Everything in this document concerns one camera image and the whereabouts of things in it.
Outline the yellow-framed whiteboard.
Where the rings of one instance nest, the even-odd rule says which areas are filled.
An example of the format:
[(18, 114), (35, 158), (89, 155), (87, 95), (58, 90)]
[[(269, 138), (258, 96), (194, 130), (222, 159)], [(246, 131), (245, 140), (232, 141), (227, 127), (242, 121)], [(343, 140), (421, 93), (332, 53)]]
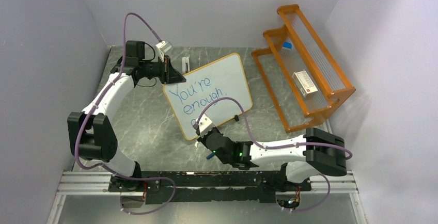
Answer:
[(193, 126), (203, 110), (219, 126), (253, 106), (237, 53), (193, 70), (184, 77), (184, 83), (165, 85), (163, 92), (186, 140), (197, 137)]

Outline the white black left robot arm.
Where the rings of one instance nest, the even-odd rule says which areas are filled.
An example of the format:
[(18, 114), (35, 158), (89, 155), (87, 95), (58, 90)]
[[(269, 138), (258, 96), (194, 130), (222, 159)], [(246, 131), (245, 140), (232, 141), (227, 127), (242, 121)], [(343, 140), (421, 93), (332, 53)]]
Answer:
[(111, 69), (107, 82), (95, 99), (67, 118), (71, 153), (76, 163), (86, 170), (102, 166), (121, 177), (122, 184), (131, 191), (141, 188), (142, 172), (138, 162), (118, 149), (111, 121), (123, 99), (140, 79), (158, 79), (163, 85), (186, 81), (166, 54), (172, 47), (170, 42), (156, 44), (152, 59), (146, 59), (146, 45), (143, 41), (127, 41), (125, 53)]

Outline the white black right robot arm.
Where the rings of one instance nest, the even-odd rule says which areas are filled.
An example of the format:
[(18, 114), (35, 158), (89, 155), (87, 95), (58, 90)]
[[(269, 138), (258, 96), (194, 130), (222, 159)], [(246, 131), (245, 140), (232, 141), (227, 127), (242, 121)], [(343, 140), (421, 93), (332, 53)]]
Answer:
[(197, 141), (223, 164), (240, 170), (281, 163), (285, 172), (279, 175), (278, 181), (285, 190), (291, 190), (318, 174), (345, 176), (346, 161), (352, 156), (341, 137), (315, 127), (306, 129), (305, 134), (295, 138), (259, 143), (233, 141), (213, 127)]

